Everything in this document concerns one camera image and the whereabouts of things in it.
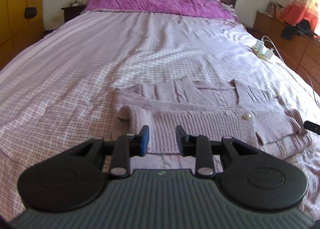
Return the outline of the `lilac cable knit cardigan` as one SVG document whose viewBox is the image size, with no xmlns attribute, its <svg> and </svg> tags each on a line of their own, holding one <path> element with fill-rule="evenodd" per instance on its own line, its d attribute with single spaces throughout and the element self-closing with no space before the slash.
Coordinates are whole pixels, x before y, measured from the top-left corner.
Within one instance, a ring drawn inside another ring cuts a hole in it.
<svg viewBox="0 0 320 229">
<path fill-rule="evenodd" d="M 313 143 L 298 109 L 269 91 L 230 82 L 193 81 L 187 77 L 140 83 L 113 92 L 114 138 L 150 129 L 144 158 L 135 169 L 192 168 L 191 157 L 180 156 L 175 129 L 220 140 L 229 135 L 280 159 L 304 152 Z"/>
</svg>

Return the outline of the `wooden sideboard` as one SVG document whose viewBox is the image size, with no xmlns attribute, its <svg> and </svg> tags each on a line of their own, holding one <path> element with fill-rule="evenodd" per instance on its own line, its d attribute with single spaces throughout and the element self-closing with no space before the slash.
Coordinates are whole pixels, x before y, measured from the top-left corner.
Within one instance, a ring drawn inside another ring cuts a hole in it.
<svg viewBox="0 0 320 229">
<path fill-rule="evenodd" d="M 305 82 L 313 85 L 313 89 L 319 93 L 319 41 L 305 35 L 295 35 L 291 40 L 284 40 L 280 37 L 284 27 L 283 22 L 257 12 L 253 35 L 259 39 L 263 35 L 271 38 L 285 64 L 299 74 Z"/>
</svg>

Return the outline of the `white charger plug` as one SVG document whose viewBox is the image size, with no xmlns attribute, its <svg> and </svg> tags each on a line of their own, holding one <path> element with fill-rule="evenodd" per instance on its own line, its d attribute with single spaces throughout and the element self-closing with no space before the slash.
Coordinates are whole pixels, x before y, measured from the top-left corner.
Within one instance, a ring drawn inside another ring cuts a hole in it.
<svg viewBox="0 0 320 229">
<path fill-rule="evenodd" d="M 263 52 L 263 55 L 267 60 L 270 60 L 274 56 L 273 49 L 268 48 L 265 52 Z"/>
<path fill-rule="evenodd" d="M 257 40 L 256 44 L 254 45 L 254 49 L 258 54 L 261 54 L 264 49 L 264 41 L 263 40 Z"/>
</svg>

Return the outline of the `pink checkered bed sheet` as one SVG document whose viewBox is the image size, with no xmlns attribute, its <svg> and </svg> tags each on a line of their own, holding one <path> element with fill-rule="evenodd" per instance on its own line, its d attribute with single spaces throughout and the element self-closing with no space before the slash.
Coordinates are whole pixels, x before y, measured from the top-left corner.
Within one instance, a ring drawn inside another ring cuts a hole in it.
<svg viewBox="0 0 320 229">
<path fill-rule="evenodd" d="M 1 70 L 1 216 L 23 212 L 17 181 L 28 167 L 111 138 L 116 88 L 238 80 L 319 122 L 319 96 L 277 57 L 258 59 L 255 42 L 235 20 L 86 12 L 22 51 Z"/>
</svg>

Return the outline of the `beige power strip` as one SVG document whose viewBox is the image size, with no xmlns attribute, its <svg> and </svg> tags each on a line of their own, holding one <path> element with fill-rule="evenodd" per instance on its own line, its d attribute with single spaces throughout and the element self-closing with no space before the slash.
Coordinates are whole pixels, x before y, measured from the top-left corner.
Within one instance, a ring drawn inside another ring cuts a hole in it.
<svg viewBox="0 0 320 229">
<path fill-rule="evenodd" d="M 252 51 L 253 51 L 253 53 L 254 53 L 258 58 L 263 59 L 263 60 L 267 60 L 267 59 L 264 57 L 263 52 L 262 52 L 261 54 L 258 54 L 258 53 L 256 52 L 256 50 L 254 49 L 254 47 L 252 47 Z"/>
</svg>

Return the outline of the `black garment on sideboard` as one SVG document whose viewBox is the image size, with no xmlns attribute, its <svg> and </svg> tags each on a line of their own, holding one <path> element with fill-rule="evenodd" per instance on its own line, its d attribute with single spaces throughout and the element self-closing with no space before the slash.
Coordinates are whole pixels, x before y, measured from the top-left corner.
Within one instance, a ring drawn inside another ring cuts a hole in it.
<svg viewBox="0 0 320 229">
<path fill-rule="evenodd" d="M 291 40 L 294 36 L 306 35 L 310 39 L 316 39 L 317 34 L 312 31 L 310 22 L 303 19 L 295 26 L 287 24 L 282 30 L 280 37 L 284 40 Z"/>
</svg>

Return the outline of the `row of books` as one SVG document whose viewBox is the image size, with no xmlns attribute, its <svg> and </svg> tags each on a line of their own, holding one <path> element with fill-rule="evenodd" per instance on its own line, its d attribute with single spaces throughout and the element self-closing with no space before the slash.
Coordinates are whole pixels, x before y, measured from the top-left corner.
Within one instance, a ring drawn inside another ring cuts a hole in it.
<svg viewBox="0 0 320 229">
<path fill-rule="evenodd" d="M 275 19 L 281 19 L 285 7 L 281 4 L 269 1 L 266 12 Z"/>
</svg>

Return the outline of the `orange white curtain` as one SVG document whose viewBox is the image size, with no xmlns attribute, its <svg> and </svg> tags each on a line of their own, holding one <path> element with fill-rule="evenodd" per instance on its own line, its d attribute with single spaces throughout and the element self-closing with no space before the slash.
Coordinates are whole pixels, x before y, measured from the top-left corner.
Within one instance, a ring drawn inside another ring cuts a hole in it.
<svg viewBox="0 0 320 229">
<path fill-rule="evenodd" d="M 307 20 L 311 30 L 317 30 L 319 23 L 319 0 L 289 0 L 282 19 L 292 26 Z"/>
</svg>

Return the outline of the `magenta quilt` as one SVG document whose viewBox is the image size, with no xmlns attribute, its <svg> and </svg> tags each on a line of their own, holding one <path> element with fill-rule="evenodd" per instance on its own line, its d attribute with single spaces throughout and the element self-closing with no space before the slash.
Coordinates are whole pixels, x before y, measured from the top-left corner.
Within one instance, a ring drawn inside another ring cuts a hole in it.
<svg viewBox="0 0 320 229">
<path fill-rule="evenodd" d="M 233 6 L 211 0 L 89 0 L 84 12 L 143 12 L 238 21 Z"/>
</svg>

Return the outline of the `dark wooden nightstand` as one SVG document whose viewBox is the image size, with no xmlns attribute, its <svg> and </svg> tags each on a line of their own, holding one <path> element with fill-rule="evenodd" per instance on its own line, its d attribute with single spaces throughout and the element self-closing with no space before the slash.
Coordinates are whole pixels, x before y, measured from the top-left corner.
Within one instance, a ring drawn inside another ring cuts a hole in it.
<svg viewBox="0 0 320 229">
<path fill-rule="evenodd" d="M 61 10 L 63 11 L 64 23 L 79 16 L 85 8 L 86 8 L 85 5 L 69 6 L 69 7 L 61 8 Z"/>
</svg>

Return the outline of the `small black handbag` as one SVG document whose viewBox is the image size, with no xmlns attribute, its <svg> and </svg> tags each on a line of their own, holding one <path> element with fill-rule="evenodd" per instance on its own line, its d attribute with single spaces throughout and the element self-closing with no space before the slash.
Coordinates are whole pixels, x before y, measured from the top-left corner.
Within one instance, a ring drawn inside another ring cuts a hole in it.
<svg viewBox="0 0 320 229">
<path fill-rule="evenodd" d="M 35 0 L 25 0 L 24 17 L 32 19 L 37 16 Z"/>
</svg>

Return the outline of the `wooden wardrobe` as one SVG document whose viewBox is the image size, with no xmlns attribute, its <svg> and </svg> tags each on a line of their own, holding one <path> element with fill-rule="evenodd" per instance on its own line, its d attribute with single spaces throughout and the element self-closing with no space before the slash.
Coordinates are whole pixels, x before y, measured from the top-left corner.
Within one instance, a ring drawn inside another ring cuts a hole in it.
<svg viewBox="0 0 320 229">
<path fill-rule="evenodd" d="M 24 17 L 25 0 L 1 0 L 1 68 L 18 53 L 43 38 L 43 4 L 35 0 L 37 16 Z"/>
</svg>

